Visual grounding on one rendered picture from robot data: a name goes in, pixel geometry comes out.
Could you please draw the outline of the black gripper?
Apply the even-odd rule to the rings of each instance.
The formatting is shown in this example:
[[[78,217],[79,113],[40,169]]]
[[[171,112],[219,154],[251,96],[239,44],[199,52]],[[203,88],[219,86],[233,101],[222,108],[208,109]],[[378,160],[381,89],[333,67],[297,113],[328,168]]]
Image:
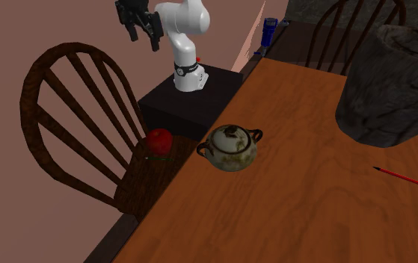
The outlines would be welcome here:
[[[152,50],[157,52],[160,38],[164,36],[164,32],[159,13],[147,12],[148,3],[149,0],[116,0],[114,4],[119,20],[122,24],[125,24],[131,41],[138,40],[135,24],[141,23],[150,38]]]

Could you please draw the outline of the black robot stand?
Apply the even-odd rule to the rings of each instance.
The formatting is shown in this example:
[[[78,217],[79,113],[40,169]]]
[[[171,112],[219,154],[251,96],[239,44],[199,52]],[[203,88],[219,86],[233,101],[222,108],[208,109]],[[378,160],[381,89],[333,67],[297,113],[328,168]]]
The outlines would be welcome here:
[[[243,83],[243,75],[205,65],[209,78],[202,90],[181,92],[170,75],[138,101],[149,130],[167,129],[200,141]]]

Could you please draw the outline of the red apple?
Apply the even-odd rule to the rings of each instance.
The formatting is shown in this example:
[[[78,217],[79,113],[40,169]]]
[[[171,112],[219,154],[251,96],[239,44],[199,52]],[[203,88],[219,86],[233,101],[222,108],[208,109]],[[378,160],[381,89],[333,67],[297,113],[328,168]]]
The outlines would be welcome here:
[[[149,151],[156,155],[169,153],[173,143],[173,135],[167,129],[153,129],[145,137]]]

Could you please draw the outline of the blue cylindrical bottle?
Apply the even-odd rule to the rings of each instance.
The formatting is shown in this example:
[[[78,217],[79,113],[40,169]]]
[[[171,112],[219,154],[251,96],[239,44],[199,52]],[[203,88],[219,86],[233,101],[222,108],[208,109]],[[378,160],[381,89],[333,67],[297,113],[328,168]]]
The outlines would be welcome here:
[[[278,19],[275,18],[265,18],[262,28],[262,39],[261,39],[261,56],[264,57],[267,51],[267,48],[271,45],[274,32],[278,24]]]

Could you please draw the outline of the dark wooden spindle-back chair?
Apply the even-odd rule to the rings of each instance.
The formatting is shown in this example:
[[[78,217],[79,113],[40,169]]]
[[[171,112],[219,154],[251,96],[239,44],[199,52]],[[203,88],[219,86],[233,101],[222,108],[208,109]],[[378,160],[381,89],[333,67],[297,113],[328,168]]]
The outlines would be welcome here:
[[[90,55],[130,129],[136,136],[137,143],[131,141],[99,91],[79,58],[81,53]],[[131,150],[132,157],[130,159],[125,159],[118,152],[98,125],[54,74],[51,67],[62,57],[67,58],[72,64],[94,99],[99,103],[101,109]],[[112,172],[38,104],[40,86],[43,82],[46,82],[55,91],[68,108],[125,169],[126,172],[122,178]],[[22,132],[28,149],[46,173],[54,180],[115,207],[125,214],[135,215],[137,220],[142,220],[146,216],[197,146],[197,141],[176,135],[173,138],[169,154],[162,161],[156,160],[156,157],[151,154],[144,142],[150,133],[122,69],[105,52],[85,43],[61,43],[46,50],[32,64],[25,77],[19,107]],[[92,167],[115,183],[117,187],[114,195],[109,197],[61,168],[46,148],[40,133],[41,128],[47,129]]]
[[[339,75],[348,73],[372,30],[406,23],[405,0],[299,0],[299,6],[266,57]]]

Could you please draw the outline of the brown wooden table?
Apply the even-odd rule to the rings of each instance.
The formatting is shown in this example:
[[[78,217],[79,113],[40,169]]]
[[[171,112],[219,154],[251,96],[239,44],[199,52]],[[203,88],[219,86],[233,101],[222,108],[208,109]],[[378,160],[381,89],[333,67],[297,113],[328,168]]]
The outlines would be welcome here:
[[[262,59],[217,119],[261,129],[225,173],[191,155],[113,263],[418,263],[418,136],[353,141],[335,121],[345,78]]]

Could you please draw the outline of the large grey stone vase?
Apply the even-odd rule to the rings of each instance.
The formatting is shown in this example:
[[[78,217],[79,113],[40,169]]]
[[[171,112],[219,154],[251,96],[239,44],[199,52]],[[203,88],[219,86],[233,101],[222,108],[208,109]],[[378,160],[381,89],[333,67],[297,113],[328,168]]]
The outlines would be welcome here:
[[[418,135],[418,27],[382,25],[358,49],[335,119],[357,141],[381,148]]]

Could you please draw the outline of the red pencil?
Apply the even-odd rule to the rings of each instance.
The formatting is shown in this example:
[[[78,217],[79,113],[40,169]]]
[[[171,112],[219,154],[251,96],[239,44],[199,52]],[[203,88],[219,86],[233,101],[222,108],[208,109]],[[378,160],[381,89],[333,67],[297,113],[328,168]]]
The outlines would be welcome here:
[[[382,173],[386,173],[388,175],[391,175],[391,176],[394,176],[396,178],[403,179],[405,181],[408,181],[408,182],[411,182],[411,183],[414,183],[414,184],[418,185],[418,181],[416,179],[412,179],[410,177],[403,176],[403,175],[398,174],[398,173],[394,173],[393,171],[385,170],[384,168],[380,168],[380,167],[373,167],[373,168],[375,170],[381,171]]]

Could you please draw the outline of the beige lidded two-handled pot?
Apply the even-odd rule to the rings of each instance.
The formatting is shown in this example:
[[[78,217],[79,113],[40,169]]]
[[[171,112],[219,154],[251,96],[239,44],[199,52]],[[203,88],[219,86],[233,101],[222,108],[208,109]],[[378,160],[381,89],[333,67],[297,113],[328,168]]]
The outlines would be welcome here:
[[[257,143],[262,136],[260,129],[223,125],[211,131],[206,141],[197,146],[196,151],[219,170],[236,172],[253,163],[257,154]]]

